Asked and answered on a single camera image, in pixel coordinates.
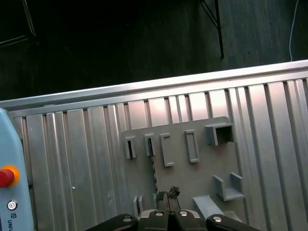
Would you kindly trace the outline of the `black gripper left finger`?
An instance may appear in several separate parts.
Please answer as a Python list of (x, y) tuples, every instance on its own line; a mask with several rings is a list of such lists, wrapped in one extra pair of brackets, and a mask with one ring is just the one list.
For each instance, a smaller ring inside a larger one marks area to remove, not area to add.
[(129, 214), (115, 216), (103, 223), (89, 228), (89, 231), (166, 231), (168, 228), (167, 192), (159, 192), (156, 197), (158, 209), (149, 209), (135, 217)]

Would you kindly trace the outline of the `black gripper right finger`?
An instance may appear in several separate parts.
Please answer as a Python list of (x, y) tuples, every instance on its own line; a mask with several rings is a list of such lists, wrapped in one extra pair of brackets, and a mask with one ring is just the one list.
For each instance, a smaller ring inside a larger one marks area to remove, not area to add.
[(172, 186), (169, 190), (169, 213), (172, 231), (255, 231), (256, 228), (222, 214), (213, 214), (201, 219), (195, 211), (182, 210), (178, 196), (180, 190)]

